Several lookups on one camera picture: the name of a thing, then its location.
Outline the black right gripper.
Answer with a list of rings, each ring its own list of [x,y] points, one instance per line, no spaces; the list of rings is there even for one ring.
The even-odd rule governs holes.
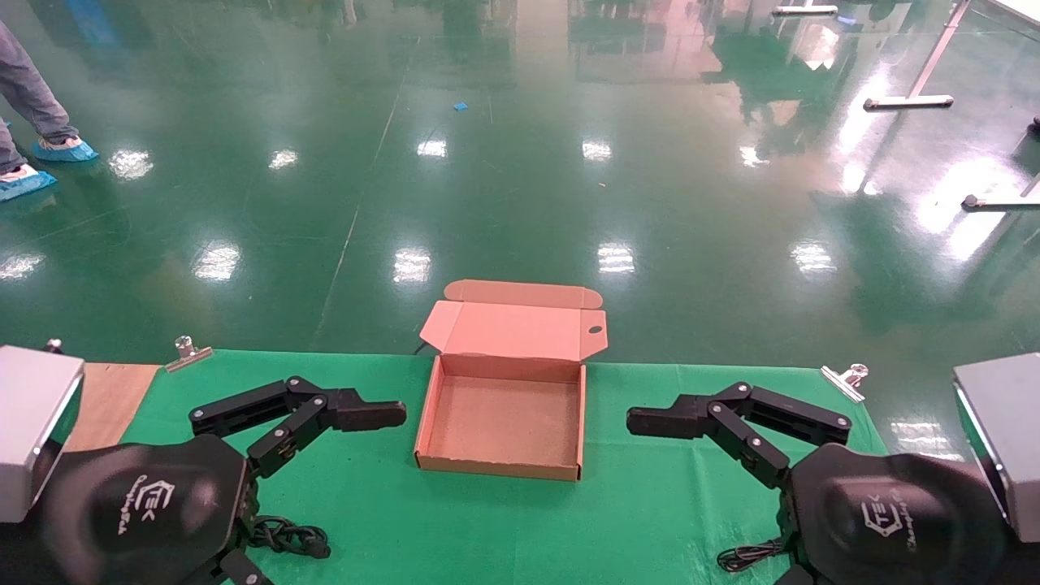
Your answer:
[[[825,444],[796,463],[782,485],[780,529],[791,569],[781,583],[995,580],[1012,546],[1010,528],[976,464],[853,452],[839,446],[851,433],[847,416],[746,382],[626,415],[633,436],[708,438],[766,488],[779,488],[790,458],[755,425]]]

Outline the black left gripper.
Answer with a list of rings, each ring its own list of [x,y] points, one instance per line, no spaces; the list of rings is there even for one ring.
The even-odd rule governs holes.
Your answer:
[[[216,437],[279,419],[246,459]],[[37,501],[40,584],[267,584],[246,552],[252,477],[270,478],[327,430],[397,428],[406,407],[294,375],[198,406],[189,421],[197,437],[181,444],[60,459]]]

